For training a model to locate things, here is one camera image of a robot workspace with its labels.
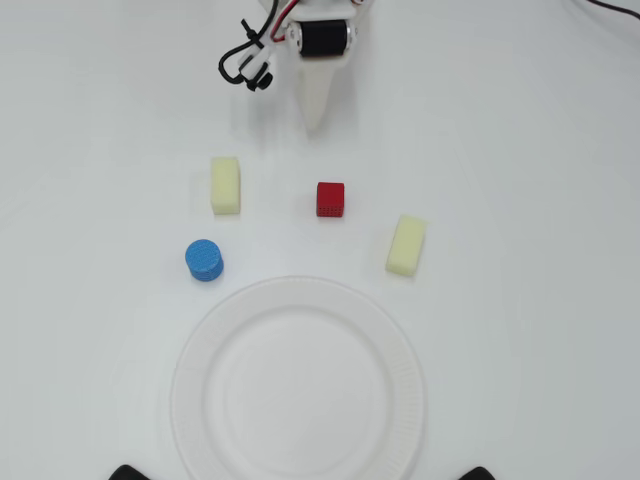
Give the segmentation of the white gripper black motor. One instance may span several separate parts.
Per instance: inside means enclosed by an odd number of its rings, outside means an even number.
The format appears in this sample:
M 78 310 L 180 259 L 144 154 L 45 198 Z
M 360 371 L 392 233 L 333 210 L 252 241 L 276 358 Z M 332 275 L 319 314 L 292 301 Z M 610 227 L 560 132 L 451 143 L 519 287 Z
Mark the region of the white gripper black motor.
M 335 74 L 356 42 L 370 1 L 289 1 L 285 7 L 285 45 L 301 59 L 298 104 L 307 131 L 316 130 L 326 111 Z

